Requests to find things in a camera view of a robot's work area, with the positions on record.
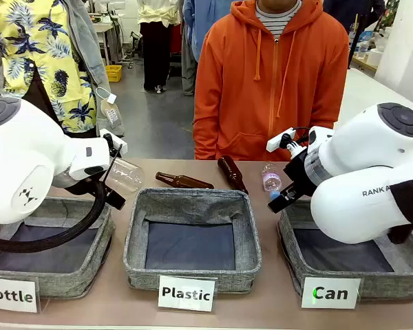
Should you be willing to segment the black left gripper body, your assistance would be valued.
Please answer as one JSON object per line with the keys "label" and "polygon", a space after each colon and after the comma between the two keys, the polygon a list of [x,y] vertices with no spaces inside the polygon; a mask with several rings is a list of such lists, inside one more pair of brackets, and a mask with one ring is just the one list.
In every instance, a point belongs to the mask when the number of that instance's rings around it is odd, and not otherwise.
{"label": "black left gripper body", "polygon": [[126,199],[110,187],[105,187],[105,203],[117,210],[122,210]]}

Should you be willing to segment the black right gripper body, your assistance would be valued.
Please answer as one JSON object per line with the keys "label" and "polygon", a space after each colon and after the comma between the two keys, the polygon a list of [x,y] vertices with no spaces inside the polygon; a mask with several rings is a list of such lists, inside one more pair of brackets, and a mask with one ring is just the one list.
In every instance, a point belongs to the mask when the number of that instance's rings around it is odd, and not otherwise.
{"label": "black right gripper body", "polygon": [[292,181],[289,186],[294,186],[299,193],[299,198],[302,196],[312,197],[317,186],[312,183],[305,171],[305,159],[308,151],[305,148],[285,166],[284,172]]}

